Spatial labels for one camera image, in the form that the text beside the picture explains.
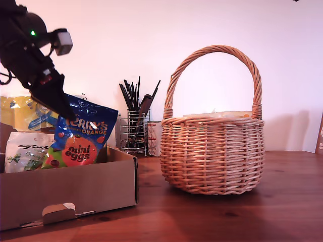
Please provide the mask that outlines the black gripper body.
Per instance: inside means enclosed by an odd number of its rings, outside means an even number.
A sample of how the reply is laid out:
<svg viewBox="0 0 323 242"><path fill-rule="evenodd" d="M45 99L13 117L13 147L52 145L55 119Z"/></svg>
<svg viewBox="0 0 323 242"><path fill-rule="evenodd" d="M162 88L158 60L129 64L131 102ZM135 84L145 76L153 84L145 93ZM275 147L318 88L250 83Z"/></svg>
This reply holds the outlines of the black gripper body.
<svg viewBox="0 0 323 242"><path fill-rule="evenodd" d="M53 73L55 66L49 57L41 55L41 59L32 54L24 54L15 62L15 76L24 88L38 85L45 76Z"/></svg>

